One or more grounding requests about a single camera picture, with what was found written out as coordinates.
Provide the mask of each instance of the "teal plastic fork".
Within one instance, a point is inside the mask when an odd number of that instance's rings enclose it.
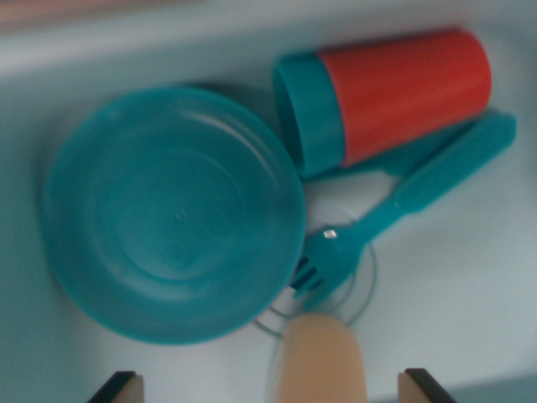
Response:
[[[363,247],[402,216],[420,212],[505,150],[516,134],[516,120],[487,113],[403,179],[394,192],[357,222],[326,227],[305,240],[291,286],[295,298],[311,291],[302,308],[323,302],[358,267]]]

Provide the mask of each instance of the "plastic utensil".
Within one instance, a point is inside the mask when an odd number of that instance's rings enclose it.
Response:
[[[359,221],[328,227],[309,236],[291,282],[299,298],[312,296],[310,310],[327,298],[354,270],[364,245],[407,213],[419,212],[507,148],[516,132],[509,115],[483,117],[396,186],[394,192]]]
[[[492,87],[469,33],[448,31],[281,60],[274,92],[304,179],[477,116]]]
[[[284,146],[215,93],[116,100],[66,141],[44,187],[49,263],[102,325],[195,343],[258,316],[289,282],[305,200]]]

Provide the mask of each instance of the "fork handle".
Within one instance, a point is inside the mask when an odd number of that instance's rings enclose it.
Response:
[[[403,213],[423,210],[506,149],[515,133],[512,116],[483,117],[397,186],[395,206]]]
[[[513,141],[516,121],[490,113],[434,154],[404,179],[394,192],[355,222],[348,231],[366,244],[407,213],[419,212],[506,149]]]

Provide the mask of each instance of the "white tray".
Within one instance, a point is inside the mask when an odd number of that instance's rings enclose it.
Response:
[[[39,236],[51,139],[110,97],[183,82],[233,92],[277,129],[279,55],[454,25],[485,44],[492,105],[516,114],[518,138],[374,243],[377,283],[353,329],[371,401],[395,401],[407,367],[426,367],[460,402],[537,401],[536,15],[531,1],[220,1],[0,31],[0,401],[84,402],[131,369],[148,403],[263,402],[277,345],[254,325],[195,346],[146,345],[79,311]],[[375,174],[307,191],[358,217],[390,183]]]

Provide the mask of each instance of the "red cup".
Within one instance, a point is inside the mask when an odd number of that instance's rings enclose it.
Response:
[[[469,33],[440,34],[318,54],[331,79],[349,166],[478,115],[492,77]]]

